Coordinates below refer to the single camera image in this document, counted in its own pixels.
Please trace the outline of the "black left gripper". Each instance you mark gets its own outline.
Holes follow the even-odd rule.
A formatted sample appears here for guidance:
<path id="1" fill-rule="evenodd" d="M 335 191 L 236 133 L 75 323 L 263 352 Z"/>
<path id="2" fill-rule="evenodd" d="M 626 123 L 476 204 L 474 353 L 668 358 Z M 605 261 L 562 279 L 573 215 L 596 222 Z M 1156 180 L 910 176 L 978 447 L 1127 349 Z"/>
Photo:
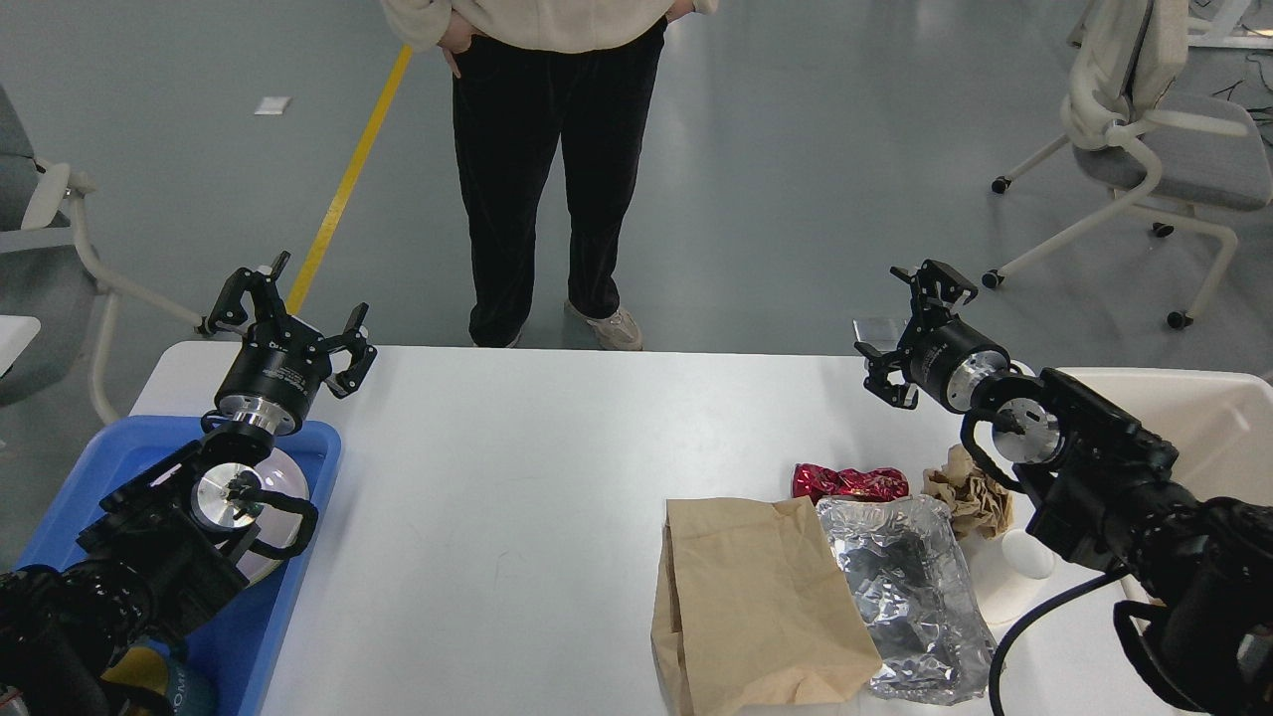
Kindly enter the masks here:
<path id="1" fill-rule="evenodd" d="M 197 326 L 204 338 L 233 333 L 242 341 L 214 396 L 215 417 L 274 437 L 299 431 L 323 385 L 337 399 L 356 392 L 378 355 L 364 331 L 368 303 L 354 304 L 344 331 L 328 338 L 286 312 L 278 276 L 289 259 L 281 251 L 264 268 L 237 268 Z M 340 352 L 350 362 L 334 372 L 331 355 Z"/>

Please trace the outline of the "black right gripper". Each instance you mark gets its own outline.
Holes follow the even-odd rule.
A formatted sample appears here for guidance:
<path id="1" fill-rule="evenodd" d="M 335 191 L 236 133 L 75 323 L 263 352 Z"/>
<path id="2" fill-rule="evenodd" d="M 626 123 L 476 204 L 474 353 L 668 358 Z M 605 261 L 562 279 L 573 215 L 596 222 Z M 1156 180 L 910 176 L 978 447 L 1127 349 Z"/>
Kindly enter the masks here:
<path id="1" fill-rule="evenodd" d="M 978 386 L 1012 366 L 1003 348 L 956 319 L 959 304 L 973 302 L 978 287 L 937 260 L 924 260 L 913 270 L 895 265 L 890 273 L 909 285 L 911 313 L 900 348 L 881 352 L 854 341 L 864 358 L 864 390 L 901 412 L 914 412 L 918 387 L 947 412 L 973 412 Z M 894 383 L 890 375 L 897 372 L 904 378 Z"/>

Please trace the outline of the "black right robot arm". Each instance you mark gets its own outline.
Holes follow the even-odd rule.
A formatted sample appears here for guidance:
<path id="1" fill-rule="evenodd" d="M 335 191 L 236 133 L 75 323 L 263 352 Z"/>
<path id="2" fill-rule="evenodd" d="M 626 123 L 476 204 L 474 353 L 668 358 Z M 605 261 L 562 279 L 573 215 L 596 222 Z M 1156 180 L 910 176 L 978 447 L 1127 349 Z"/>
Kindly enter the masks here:
<path id="1" fill-rule="evenodd" d="M 1097 577 L 1032 608 L 990 665 L 1001 671 L 1032 623 L 1069 600 L 1132 577 L 1148 603 L 1122 600 L 1113 626 L 1129 662 L 1169 706 L 1209 715 L 1270 712 L 1270 508 L 1197 499 L 1172 478 L 1178 448 L 1141 419 L 1055 368 L 1029 375 L 959 316 L 976 285 L 945 262 L 892 268 L 910 293 L 896 347 L 855 343 L 864 390 L 911 412 L 925 394 L 961 417 L 976 468 L 1032 505 L 1026 531 Z"/>

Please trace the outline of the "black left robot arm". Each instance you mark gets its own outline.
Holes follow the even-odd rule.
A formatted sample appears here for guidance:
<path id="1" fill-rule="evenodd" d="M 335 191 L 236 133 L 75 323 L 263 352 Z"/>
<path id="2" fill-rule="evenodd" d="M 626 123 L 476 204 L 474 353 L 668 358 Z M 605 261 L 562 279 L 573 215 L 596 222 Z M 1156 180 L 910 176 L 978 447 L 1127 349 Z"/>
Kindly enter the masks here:
<path id="1" fill-rule="evenodd" d="M 172 715 L 159 694 L 104 671 L 146 637 L 174 646 L 213 620 L 250 587 L 243 555 L 283 563 L 308 548 L 317 506 L 272 489 L 258 465 L 300 431 L 321 387 L 354 394 L 377 350 L 364 302 L 330 336 L 292 316 L 276 285 L 286 260 L 238 268 L 201 324 L 242 345 L 200 437 L 101 499 L 103 516 L 76 538 L 80 562 L 3 575 L 3 688 L 28 713 Z"/>

